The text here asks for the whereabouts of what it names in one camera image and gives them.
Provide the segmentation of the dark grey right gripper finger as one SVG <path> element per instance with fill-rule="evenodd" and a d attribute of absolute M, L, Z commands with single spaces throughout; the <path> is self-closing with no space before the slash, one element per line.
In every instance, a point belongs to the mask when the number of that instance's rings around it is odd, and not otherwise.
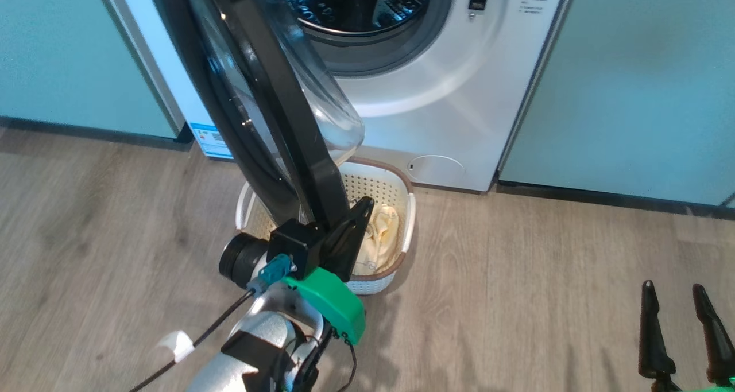
<path fill-rule="evenodd" d="M 703 285 L 693 285 L 693 300 L 695 313 L 705 335 L 707 379 L 714 384 L 733 384 L 733 343 Z"/>
<path fill-rule="evenodd" d="M 639 374 L 648 379 L 670 378 L 675 362 L 668 356 L 658 314 L 660 305 L 653 281 L 641 285 Z"/>

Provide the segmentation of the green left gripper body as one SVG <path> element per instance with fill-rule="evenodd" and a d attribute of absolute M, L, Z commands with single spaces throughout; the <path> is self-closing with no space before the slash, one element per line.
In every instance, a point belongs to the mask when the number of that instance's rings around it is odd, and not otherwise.
<path fill-rule="evenodd" d="M 365 308 L 336 274 L 316 267 L 301 280 L 286 276 L 283 282 L 296 289 L 336 329 L 339 337 L 352 345 L 359 344 L 366 329 Z"/>

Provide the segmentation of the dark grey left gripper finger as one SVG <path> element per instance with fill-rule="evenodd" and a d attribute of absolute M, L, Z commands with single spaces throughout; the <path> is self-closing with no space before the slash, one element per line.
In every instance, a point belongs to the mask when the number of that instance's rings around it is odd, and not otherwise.
<path fill-rule="evenodd" d="M 374 205 L 371 197 L 360 198 L 323 242 L 321 267 L 342 282 L 351 279 Z"/>

